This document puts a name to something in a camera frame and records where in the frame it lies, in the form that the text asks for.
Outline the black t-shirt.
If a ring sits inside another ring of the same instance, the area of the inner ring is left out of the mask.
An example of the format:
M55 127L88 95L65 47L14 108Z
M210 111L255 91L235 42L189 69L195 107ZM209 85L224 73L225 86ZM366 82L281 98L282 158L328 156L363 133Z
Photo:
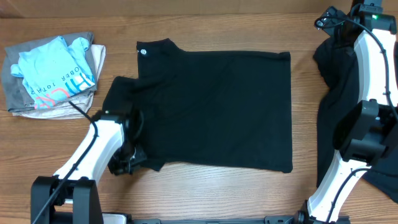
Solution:
M139 76L116 77L103 109L142 112L145 167L189 162L292 171L288 52L188 52L170 39L136 47Z

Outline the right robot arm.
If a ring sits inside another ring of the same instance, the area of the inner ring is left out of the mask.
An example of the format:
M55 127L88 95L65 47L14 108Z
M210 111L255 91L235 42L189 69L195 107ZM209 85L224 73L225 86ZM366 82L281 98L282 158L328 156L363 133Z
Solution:
M380 1L329 7L314 61L329 88L317 115L317 190L291 223L348 223L340 209L360 179L391 197L397 165L397 24Z

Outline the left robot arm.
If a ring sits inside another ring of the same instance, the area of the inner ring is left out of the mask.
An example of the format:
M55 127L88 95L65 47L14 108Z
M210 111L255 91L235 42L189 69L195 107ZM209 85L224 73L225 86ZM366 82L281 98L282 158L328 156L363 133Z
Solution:
M31 223L132 223L125 213L106 213L98 184L106 169L132 174L147 156L138 143L144 126L139 110L128 114L98 111L84 140L51 177L38 177L31 187Z

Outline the dark navy t-shirt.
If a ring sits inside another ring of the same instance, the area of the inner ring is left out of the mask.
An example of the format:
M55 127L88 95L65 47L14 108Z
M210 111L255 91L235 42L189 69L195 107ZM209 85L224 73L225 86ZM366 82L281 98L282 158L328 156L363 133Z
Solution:
M317 116L317 187L333 158L333 133L336 125L358 103L358 61L353 50L353 53L348 53L349 50L349 47L338 48L334 38L330 37L313 55L320 75L330 89L319 104ZM397 147L373 169L397 174ZM397 203L397 179L369 172L363 178Z

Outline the light blue printed t-shirt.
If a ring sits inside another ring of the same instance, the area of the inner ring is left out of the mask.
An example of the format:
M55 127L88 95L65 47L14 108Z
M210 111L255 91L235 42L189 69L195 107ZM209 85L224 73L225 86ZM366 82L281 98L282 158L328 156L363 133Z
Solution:
M18 62L11 65L11 75L22 78L36 110L49 109L95 86L95 76L85 58L89 47L89 41L82 37L68 45L58 36L21 52Z

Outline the grey folded shirt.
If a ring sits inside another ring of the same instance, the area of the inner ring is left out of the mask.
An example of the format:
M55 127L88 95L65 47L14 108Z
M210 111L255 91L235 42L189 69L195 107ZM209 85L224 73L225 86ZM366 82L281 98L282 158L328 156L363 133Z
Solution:
M72 34L64 34L62 37L65 39L67 45L70 45L75 39L82 37L89 42L89 48L86 53L85 59L89 68L96 75L95 63L93 53L91 52L91 45L94 41L94 34L92 32L78 32ZM29 96L27 90L22 84L22 79L13 77L11 75L11 65L19 60L20 52L28 52L36 47L49 43L55 39L55 36L46 37L44 39L31 40L17 45L6 47L4 50L6 56L3 62L1 71L1 83L6 97L6 106L8 112L29 111L33 109L33 99Z

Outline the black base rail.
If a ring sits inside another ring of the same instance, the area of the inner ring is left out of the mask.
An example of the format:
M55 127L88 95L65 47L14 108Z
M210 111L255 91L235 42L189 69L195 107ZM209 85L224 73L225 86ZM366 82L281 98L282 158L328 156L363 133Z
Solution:
M266 216L264 218L207 219L207 220L160 220L160 219L127 219L127 224L294 224L322 223L315 220L296 220L293 215Z

